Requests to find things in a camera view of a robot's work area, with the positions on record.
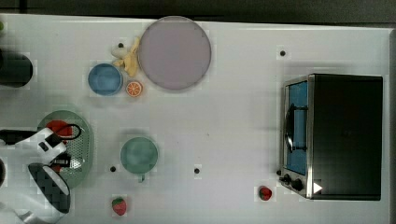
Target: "red object in colander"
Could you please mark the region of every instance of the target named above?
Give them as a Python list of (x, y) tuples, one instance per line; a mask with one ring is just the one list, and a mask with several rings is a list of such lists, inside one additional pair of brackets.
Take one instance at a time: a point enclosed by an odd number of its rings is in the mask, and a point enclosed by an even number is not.
[(64, 127), (67, 126), (68, 124), (66, 122), (64, 122), (63, 120), (52, 120), (51, 122), (49, 122), (46, 127), (51, 129), (53, 132), (55, 132), (56, 134), (63, 136), (63, 137), (69, 137), (73, 135), (73, 129), (72, 127)]

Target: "white tabletop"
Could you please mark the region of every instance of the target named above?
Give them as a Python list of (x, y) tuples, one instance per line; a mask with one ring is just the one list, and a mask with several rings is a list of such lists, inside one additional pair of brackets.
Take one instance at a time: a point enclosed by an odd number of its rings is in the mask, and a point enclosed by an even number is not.
[[(0, 47), (25, 53), (35, 65), (27, 86), (0, 87), (0, 127), (32, 130), (66, 108), (94, 132), (92, 170), (72, 190), (70, 214), (60, 224), (389, 223), (388, 29), (198, 22), (213, 49), (203, 81), (172, 93), (139, 71), (145, 92), (133, 99), (125, 91), (95, 95), (87, 77), (152, 20), (4, 14), (0, 21)], [(280, 87), (314, 72), (384, 77), (381, 201), (309, 201), (277, 183)], [(155, 139), (160, 154), (142, 184), (120, 164), (120, 148), (136, 134)], [(269, 202), (256, 195), (261, 185), (274, 193)], [(117, 195), (129, 204), (124, 217), (111, 210)]]

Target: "strawberry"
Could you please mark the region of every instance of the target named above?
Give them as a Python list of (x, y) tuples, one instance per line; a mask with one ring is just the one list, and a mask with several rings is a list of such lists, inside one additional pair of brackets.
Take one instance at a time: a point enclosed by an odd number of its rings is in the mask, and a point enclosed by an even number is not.
[(260, 188), (259, 195), (262, 200), (268, 201), (272, 196), (272, 191), (267, 187), (262, 187)]
[(111, 203), (113, 211), (119, 216), (123, 216), (126, 213), (126, 202), (122, 198), (117, 198)]

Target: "green colander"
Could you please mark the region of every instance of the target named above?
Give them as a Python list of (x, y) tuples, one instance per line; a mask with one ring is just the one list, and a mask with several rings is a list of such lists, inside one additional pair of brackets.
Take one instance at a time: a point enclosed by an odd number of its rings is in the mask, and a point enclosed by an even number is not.
[[(66, 152), (71, 157), (70, 167), (63, 167), (59, 173), (69, 188), (73, 189), (85, 178), (92, 167), (93, 135), (91, 128), (79, 115), (67, 110), (58, 110), (44, 117), (38, 124), (38, 130), (45, 128), (53, 120), (77, 124), (82, 129), (80, 137), (67, 141)], [(73, 127), (73, 133), (77, 132), (78, 129)]]

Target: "small white object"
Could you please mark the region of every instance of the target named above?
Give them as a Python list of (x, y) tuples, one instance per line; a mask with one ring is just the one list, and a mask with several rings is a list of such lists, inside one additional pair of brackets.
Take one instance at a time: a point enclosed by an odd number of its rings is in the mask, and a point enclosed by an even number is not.
[(321, 186), (319, 186), (317, 183), (314, 183), (314, 193), (320, 191), (322, 189)]
[(116, 46), (113, 50), (111, 50), (111, 55), (118, 59), (123, 59), (128, 54), (128, 49), (125, 47), (119, 48)]

